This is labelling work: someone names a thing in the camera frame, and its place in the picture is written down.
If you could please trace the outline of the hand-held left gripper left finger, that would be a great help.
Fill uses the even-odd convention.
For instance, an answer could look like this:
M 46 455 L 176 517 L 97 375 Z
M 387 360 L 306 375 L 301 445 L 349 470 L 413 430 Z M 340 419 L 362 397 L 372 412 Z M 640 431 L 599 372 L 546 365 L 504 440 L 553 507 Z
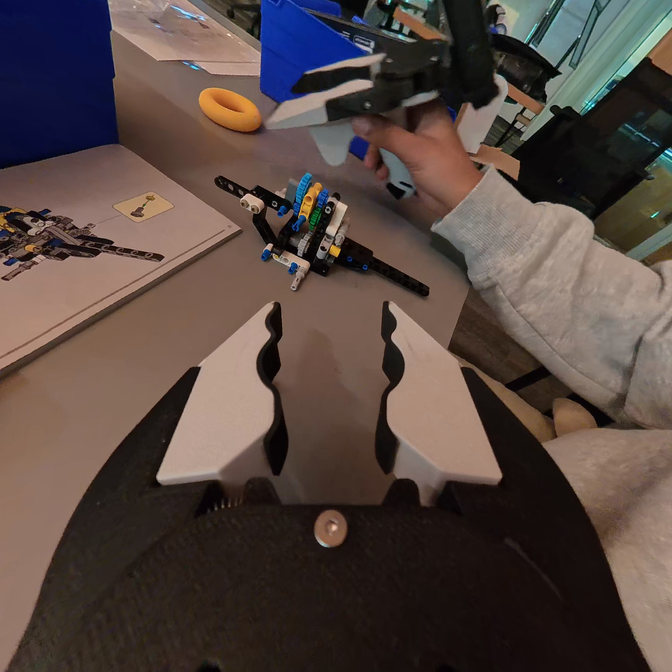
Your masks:
M 162 486 L 218 482 L 240 499 L 252 478 L 267 478 L 284 505 L 296 502 L 279 480 L 288 430 L 279 390 L 279 302 L 269 302 L 198 365 L 196 381 L 156 474 Z

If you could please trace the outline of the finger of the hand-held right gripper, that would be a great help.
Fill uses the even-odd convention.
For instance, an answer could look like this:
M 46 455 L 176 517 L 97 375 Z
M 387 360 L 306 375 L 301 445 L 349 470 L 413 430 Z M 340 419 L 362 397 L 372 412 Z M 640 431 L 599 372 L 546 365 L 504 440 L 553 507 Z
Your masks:
M 333 87 L 285 101 L 265 120 L 264 127 L 268 130 L 281 130 L 319 126 L 348 118 L 353 113 L 348 107 L 343 112 L 341 101 L 369 90 L 370 87 Z
M 358 56 L 304 72 L 291 92 L 302 96 L 328 91 L 351 81 L 373 83 L 386 57 L 384 52 Z

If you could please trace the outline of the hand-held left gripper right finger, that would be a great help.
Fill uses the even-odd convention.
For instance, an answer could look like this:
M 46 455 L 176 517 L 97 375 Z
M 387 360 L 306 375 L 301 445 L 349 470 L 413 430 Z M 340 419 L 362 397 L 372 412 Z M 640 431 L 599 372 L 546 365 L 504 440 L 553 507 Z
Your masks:
M 412 481 L 420 505 L 449 482 L 498 485 L 503 474 L 458 360 L 397 304 L 382 306 L 388 379 L 375 432 L 378 465 Z

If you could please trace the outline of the lego technic gear assembly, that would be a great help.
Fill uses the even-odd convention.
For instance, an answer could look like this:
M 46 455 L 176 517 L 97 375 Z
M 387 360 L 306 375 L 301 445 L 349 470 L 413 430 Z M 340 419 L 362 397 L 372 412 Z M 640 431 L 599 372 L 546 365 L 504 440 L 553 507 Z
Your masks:
M 373 251 L 348 237 L 348 206 L 310 173 L 289 180 L 285 189 L 270 191 L 256 185 L 247 189 L 219 175 L 216 187 L 237 198 L 251 214 L 264 242 L 261 260 L 283 265 L 298 291 L 309 274 L 327 277 L 334 266 L 356 273 L 374 273 L 421 298 L 429 296 L 423 282 L 376 258 Z

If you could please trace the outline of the person's right forearm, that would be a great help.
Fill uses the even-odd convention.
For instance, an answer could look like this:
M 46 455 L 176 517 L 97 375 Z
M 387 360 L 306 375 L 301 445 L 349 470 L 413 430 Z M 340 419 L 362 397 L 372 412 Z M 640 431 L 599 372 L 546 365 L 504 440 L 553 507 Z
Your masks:
M 671 428 L 671 262 L 647 267 L 600 244 L 586 216 L 531 203 L 494 169 L 432 231 L 565 386 L 617 422 Z

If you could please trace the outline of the lego instruction booklet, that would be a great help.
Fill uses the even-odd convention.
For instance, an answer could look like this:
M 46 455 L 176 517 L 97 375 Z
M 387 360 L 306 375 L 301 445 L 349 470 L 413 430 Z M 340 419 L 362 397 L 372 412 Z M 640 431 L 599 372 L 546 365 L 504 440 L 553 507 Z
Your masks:
M 1 375 L 240 228 L 122 145 L 1 170 Z

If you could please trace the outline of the person's right hand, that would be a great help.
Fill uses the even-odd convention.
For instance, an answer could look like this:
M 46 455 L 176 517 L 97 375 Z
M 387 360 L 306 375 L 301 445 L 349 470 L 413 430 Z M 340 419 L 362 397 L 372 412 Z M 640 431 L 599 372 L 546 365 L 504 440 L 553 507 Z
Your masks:
M 351 126 L 369 143 L 364 164 L 376 179 L 382 184 L 389 180 L 380 155 L 385 149 L 406 166 L 421 203 L 436 217 L 454 210 L 483 177 L 439 100 L 411 107 L 402 126 L 380 115 L 357 116 Z

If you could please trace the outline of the small blue plastic bin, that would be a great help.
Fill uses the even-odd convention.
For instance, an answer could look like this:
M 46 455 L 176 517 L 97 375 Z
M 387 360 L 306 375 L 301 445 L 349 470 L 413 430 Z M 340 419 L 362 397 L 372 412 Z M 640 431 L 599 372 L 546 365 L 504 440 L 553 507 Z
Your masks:
M 372 53 L 363 51 L 351 40 L 352 28 L 346 27 L 346 35 L 342 29 L 332 28 L 329 22 L 334 20 L 338 23 L 339 19 L 340 10 L 330 1 L 262 1 L 261 92 L 280 105 L 305 96 L 291 92 L 293 84 L 304 72 L 346 59 L 371 55 Z M 350 153 L 361 160 L 365 157 L 368 143 L 357 138 L 350 119 L 364 114 L 365 105 L 371 104 L 374 82 L 365 83 L 360 80 L 338 86 L 370 87 L 369 91 L 341 101 L 342 111 L 345 112 L 345 107 L 348 107 L 352 116 L 324 125 L 299 127 L 310 130 L 328 165 L 341 165 Z

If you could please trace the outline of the printed paper sheet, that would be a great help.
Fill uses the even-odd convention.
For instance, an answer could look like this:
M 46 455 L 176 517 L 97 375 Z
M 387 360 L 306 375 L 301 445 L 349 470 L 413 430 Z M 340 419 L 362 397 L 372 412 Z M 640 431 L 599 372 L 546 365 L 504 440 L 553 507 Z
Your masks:
M 258 77 L 261 64 L 255 62 L 194 62 L 181 61 L 191 69 L 225 77 Z

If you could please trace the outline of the black office chair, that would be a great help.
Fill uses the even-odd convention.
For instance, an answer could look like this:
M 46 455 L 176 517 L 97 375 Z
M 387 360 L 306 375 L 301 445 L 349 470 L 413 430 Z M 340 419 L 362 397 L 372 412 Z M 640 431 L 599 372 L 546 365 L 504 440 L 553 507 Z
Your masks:
M 512 157 L 509 178 L 533 203 L 550 202 L 594 219 L 644 180 L 671 147 L 671 75 L 641 61 L 585 114 L 551 107 L 552 117 Z

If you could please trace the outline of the person's grey sweatshirt torso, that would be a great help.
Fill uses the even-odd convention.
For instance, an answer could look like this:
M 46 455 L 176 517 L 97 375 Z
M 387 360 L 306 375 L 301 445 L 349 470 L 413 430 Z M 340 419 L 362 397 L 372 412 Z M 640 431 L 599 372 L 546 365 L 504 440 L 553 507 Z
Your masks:
M 671 431 L 590 429 L 544 444 L 600 537 L 653 671 L 671 670 Z

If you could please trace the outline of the large blue plastic bin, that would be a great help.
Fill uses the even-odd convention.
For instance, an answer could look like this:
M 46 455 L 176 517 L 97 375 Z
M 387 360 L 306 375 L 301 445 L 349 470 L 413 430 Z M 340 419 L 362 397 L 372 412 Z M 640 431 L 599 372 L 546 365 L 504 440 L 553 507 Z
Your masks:
M 1 2 L 1 168 L 119 142 L 107 1 Z

